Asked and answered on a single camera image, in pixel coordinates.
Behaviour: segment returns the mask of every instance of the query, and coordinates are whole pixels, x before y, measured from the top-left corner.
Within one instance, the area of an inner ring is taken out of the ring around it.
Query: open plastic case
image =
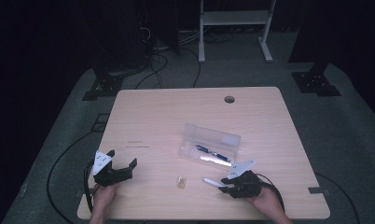
[[[241,137],[194,124],[185,124],[184,142],[179,155],[218,167],[230,168],[236,160]]]

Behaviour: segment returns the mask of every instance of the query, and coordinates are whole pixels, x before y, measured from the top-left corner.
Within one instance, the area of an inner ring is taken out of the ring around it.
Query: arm
[[[107,186],[96,185],[97,191],[94,193],[94,206],[90,217],[90,224],[103,224],[105,223],[106,215],[110,204],[112,203],[116,192],[118,190],[118,183]]]
[[[277,196],[269,188],[263,187],[259,195],[248,198],[247,201],[250,202],[257,211],[270,218],[276,224],[292,223],[289,217],[284,213]]]

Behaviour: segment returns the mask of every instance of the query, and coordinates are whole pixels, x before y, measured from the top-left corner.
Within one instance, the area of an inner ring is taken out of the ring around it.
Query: light wood tabletop
[[[233,103],[226,99],[233,98]],[[137,158],[133,178],[121,182],[109,218],[125,220],[266,219],[245,200],[233,199],[201,179],[220,181],[228,168],[178,155],[185,124],[241,137],[237,161],[254,159],[254,173],[280,190],[292,219],[325,219],[330,211],[318,188],[284,99],[274,87],[120,91],[99,150],[114,149],[113,168]],[[177,187],[179,176],[187,179]],[[90,187],[94,186],[90,178]],[[90,218],[83,197],[77,210]]]

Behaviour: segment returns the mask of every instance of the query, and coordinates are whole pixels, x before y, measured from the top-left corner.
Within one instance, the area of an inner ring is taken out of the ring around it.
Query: gray carpet floor
[[[270,32],[268,44],[273,57],[266,63],[258,33],[239,34],[223,44],[205,45],[206,62],[185,49],[180,55],[162,52],[168,60],[160,77],[147,78],[138,89],[275,86],[280,89],[298,130],[320,186],[326,191],[330,218],[294,220],[295,223],[375,223],[375,115],[354,89],[350,79],[334,65],[325,76],[341,96],[318,97],[301,93],[292,72],[308,71],[311,63],[288,63],[297,33]],[[196,43],[185,45],[197,53]],[[153,67],[165,59],[153,57]],[[126,77],[122,89],[134,89],[152,70]],[[91,133],[97,116],[110,113],[115,97],[82,101],[94,83],[92,70],[82,74],[54,123],[49,136],[28,174],[21,192],[10,207],[4,223],[65,223],[50,204],[74,223],[88,223],[76,216],[83,193],[83,170],[100,145],[102,133]],[[54,169],[49,179],[49,172]],[[109,221],[109,223],[144,223],[144,221]],[[196,223],[194,220],[150,221],[146,223]],[[211,223],[253,223],[252,221],[212,221]]]

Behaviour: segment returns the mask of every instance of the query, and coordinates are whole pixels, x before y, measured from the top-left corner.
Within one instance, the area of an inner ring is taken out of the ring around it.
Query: black pen
[[[214,156],[218,157],[218,158],[219,158],[220,160],[222,160],[222,161],[228,161],[228,162],[231,162],[231,160],[230,160],[229,158],[227,158],[227,157],[225,157],[225,156],[222,156],[222,155],[220,155],[220,154],[218,154],[218,153],[216,153],[216,152],[213,152],[213,151],[211,151],[210,149],[208,149],[208,148],[206,148],[206,147],[202,147],[202,146],[200,146],[200,145],[196,145],[196,148],[197,148],[198,150],[200,150],[200,151],[205,152],[205,153],[213,154]]]

